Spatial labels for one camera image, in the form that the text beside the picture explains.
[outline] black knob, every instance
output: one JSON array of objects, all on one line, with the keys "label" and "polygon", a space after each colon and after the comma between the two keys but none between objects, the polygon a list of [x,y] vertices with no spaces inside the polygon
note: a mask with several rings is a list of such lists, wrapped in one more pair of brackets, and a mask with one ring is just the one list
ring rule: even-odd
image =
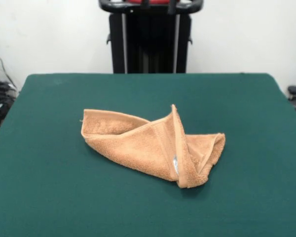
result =
[{"label": "black knob", "polygon": [[291,95],[295,96],[295,95],[296,95],[296,86],[295,86],[295,85],[291,85],[291,86],[289,86],[289,87],[288,87],[288,92],[289,92]]}]

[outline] white wall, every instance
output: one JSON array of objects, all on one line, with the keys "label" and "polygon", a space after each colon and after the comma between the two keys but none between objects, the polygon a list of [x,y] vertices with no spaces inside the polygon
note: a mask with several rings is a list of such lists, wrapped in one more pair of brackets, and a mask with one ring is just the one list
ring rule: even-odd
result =
[{"label": "white wall", "polygon": [[[0,56],[19,87],[32,73],[111,73],[108,16],[98,0],[0,0]],[[188,72],[296,84],[296,0],[205,0],[192,18]]]}]

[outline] green felt tablecloth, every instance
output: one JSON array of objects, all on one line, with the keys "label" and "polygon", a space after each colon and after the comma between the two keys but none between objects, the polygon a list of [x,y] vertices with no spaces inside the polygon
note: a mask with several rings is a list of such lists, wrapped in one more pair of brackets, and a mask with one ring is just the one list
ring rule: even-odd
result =
[{"label": "green felt tablecloth", "polygon": [[[84,108],[226,134],[181,190],[80,135]],[[296,237],[296,112],[264,74],[30,76],[0,129],[0,237]]]}]

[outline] orange towel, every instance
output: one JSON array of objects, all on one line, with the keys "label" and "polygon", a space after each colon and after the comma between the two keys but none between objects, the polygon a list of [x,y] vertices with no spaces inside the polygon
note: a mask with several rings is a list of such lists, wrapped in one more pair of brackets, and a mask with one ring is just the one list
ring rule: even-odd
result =
[{"label": "orange towel", "polygon": [[185,135],[177,112],[148,121],[111,111],[84,110],[81,134],[108,159],[156,177],[176,181],[180,188],[204,184],[217,163],[225,135]]}]

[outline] towel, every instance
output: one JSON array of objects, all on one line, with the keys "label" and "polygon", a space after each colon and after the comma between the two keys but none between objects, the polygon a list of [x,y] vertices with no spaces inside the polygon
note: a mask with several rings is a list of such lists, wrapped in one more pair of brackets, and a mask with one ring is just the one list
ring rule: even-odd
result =
[{"label": "towel", "polygon": [[108,159],[168,181],[180,188],[204,184],[221,156],[223,133],[185,135],[175,105],[161,119],[112,111],[84,110],[81,134]]}]

